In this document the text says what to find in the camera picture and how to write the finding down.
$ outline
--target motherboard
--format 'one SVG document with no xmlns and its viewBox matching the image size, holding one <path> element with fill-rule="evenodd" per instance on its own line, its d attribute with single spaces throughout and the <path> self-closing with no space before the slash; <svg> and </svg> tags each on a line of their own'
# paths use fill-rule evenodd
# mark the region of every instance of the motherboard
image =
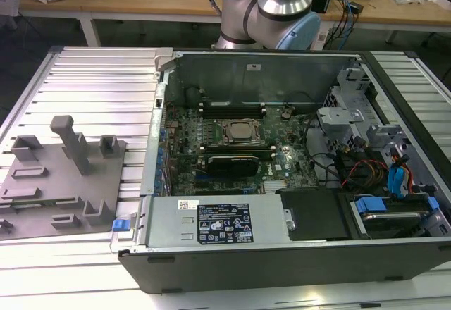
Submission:
<svg viewBox="0 0 451 310">
<path fill-rule="evenodd" d="M 215 111 L 168 105 L 171 194 L 273 194 L 318 186 L 302 144 L 303 116 L 290 113 L 286 106 Z"/>
</svg>

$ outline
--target cpu socket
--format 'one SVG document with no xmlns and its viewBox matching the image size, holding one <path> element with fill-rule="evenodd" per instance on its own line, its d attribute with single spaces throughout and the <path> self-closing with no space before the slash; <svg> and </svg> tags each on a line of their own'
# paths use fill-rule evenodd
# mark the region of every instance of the cpu socket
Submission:
<svg viewBox="0 0 451 310">
<path fill-rule="evenodd" d="M 223 143 L 253 143 L 260 142 L 259 122 L 256 120 L 229 120 L 222 122 Z"/>
</svg>

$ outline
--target workbench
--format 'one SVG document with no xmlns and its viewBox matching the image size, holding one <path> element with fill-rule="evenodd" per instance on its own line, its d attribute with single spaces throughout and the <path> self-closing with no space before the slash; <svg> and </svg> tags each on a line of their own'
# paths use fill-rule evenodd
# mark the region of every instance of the workbench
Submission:
<svg viewBox="0 0 451 310">
<path fill-rule="evenodd" d="M 158 81 L 155 54 L 152 48 L 50 52 L 0 127 L 0 184 L 13 161 L 14 139 L 36 135 L 42 144 L 59 143 L 49 123 L 56 114 L 70 114 L 74 131 L 83 132 L 87 141 L 115 134 L 128 143 L 116 215 L 136 212 Z M 401 52 L 373 54 L 451 157 L 449 91 L 417 58 Z M 396 123 L 390 108 L 381 106 Z M 105 232 L 0 242 L 2 309 L 360 309 L 380 303 L 384 309 L 434 310 L 448 309 L 451 300 L 451 263 L 399 282 L 147 295 L 111 253 L 111 236 Z M 125 232 L 119 245 L 131 239 L 132 231 Z"/>
<path fill-rule="evenodd" d="M 424 4 L 398 6 L 392 0 L 350 0 L 364 5 L 356 28 L 376 30 L 407 30 L 422 32 L 451 31 L 451 13 L 439 5 Z M 221 7 L 221 0 L 216 0 Z M 219 23 L 208 0 L 64 0 L 42 4 L 37 0 L 20 0 L 24 16 L 78 19 L 87 45 L 100 47 L 94 20 L 174 21 L 191 23 Z M 341 5 L 332 0 L 327 13 L 321 14 L 321 28 L 312 49 L 322 49 L 327 32 L 342 17 Z"/>
</svg>

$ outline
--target power supply label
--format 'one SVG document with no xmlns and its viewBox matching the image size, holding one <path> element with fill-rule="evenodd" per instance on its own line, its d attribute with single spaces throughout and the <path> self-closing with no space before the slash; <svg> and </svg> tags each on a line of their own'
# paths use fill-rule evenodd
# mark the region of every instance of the power supply label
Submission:
<svg viewBox="0 0 451 310">
<path fill-rule="evenodd" d="M 200 244 L 251 243 L 249 204 L 205 204 L 197 206 L 197 241 Z"/>
</svg>

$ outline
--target blue wire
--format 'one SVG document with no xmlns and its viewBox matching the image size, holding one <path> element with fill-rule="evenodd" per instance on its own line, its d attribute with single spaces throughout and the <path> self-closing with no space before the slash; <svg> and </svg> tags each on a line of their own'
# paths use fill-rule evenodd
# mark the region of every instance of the blue wire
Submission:
<svg viewBox="0 0 451 310">
<path fill-rule="evenodd" d="M 343 3 L 346 4 L 347 10 L 348 10 L 348 12 L 349 12 L 349 15 L 348 15 L 347 19 L 349 20 L 350 18 L 353 18 L 352 12 L 351 12 L 351 5 L 350 5 L 349 1 L 348 1 L 348 0 L 340 0 L 340 1 L 343 1 Z M 344 45 L 345 45 L 345 43 L 346 43 L 346 41 L 347 41 L 347 38 L 348 38 L 349 35 L 351 34 L 351 31 L 352 31 L 352 24 L 350 24 L 350 25 L 347 27 L 347 29 L 346 29 L 346 31 L 345 31 L 345 34 L 346 34 L 346 35 L 345 35 L 345 38 L 341 41 L 341 44 L 340 44 L 340 46 L 338 47 L 338 50 L 341 50 L 341 49 L 344 47 Z"/>
<path fill-rule="evenodd" d="M 344 0 L 346 2 L 347 5 L 347 10 L 349 11 L 349 15 L 348 18 L 353 18 L 352 12 L 351 12 L 351 5 L 349 3 L 348 0 Z M 341 41 L 340 46 L 338 47 L 338 50 L 341 51 L 341 49 L 344 47 L 344 45 L 346 44 L 347 38 L 350 36 L 352 31 L 352 24 L 350 24 L 349 28 L 346 31 L 346 36 L 345 38 Z"/>
</svg>

